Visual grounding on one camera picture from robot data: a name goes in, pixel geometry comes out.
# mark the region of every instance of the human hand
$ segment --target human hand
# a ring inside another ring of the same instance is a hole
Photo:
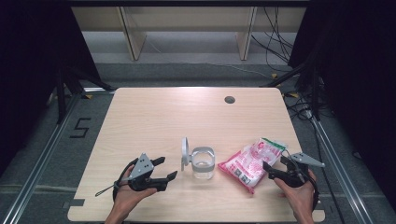
[[[128,177],[134,169],[131,165],[123,175],[123,178]],[[129,213],[137,206],[137,204],[144,198],[157,192],[157,189],[145,189],[142,191],[134,191],[128,186],[127,181],[120,182],[120,188],[116,199],[111,209],[110,214],[106,219],[106,224],[118,224],[128,217]]]
[[[317,180],[314,173],[308,170],[309,175]],[[306,181],[299,188],[289,187],[283,180],[274,178],[275,183],[283,190],[284,196],[288,198],[289,205],[297,221],[301,224],[314,223],[312,218],[312,206],[314,202],[314,186],[310,181]]]

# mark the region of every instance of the table hole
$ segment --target table hole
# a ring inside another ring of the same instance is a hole
[[[225,103],[227,103],[227,104],[233,104],[233,103],[235,103],[235,98],[233,98],[233,96],[226,96],[226,97],[224,98],[224,101],[225,101]]]

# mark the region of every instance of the plastic packaging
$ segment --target plastic packaging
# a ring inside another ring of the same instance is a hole
[[[275,141],[260,138],[251,146],[244,147],[225,162],[218,164],[221,171],[233,176],[242,183],[250,193],[262,180],[266,172],[262,169],[262,162],[271,166],[277,161],[286,146]]]

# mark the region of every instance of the pink plastic bag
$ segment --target pink plastic bag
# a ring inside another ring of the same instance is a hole
[[[236,178],[253,194],[254,187],[266,174],[262,169],[262,162],[274,165],[285,149],[286,147],[278,143],[260,138],[255,144],[244,147],[227,161],[219,163],[218,167]]]

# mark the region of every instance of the gray floor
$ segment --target gray floor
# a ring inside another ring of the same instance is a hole
[[[267,43],[264,34],[254,34],[262,43]],[[241,86],[257,87],[271,81],[273,73],[279,76],[288,70],[286,64],[273,54],[266,54],[254,41],[251,42],[246,61],[239,60],[238,49],[232,33],[148,33],[145,47],[138,61],[132,62],[121,33],[85,33],[92,57],[104,82],[115,87],[137,86]],[[292,42],[295,34],[283,34]],[[277,45],[272,46],[280,52]],[[298,77],[282,83],[283,92],[293,91]],[[62,136],[50,155],[35,192],[23,210],[19,223],[69,223],[68,206],[72,202],[85,164],[91,154],[97,134],[100,131],[112,95],[94,95],[91,99],[77,101],[75,109],[65,124]],[[295,105],[300,99],[285,97],[287,105]],[[373,180],[364,163],[352,155],[342,127],[329,108],[322,108],[320,124],[331,140],[343,169],[359,193],[373,223],[396,223],[396,215],[389,206],[378,185]],[[71,138],[83,134],[75,125],[89,127],[84,138]],[[26,142],[26,147],[9,165],[0,179],[0,218],[18,195],[21,186],[46,147],[52,131],[56,128],[56,101],[49,104]],[[362,223],[350,205],[350,201],[337,178],[320,143],[317,146],[312,124],[296,117],[292,119],[294,128],[305,153],[327,164],[321,170],[312,167],[318,176],[321,206],[325,209],[323,223]]]

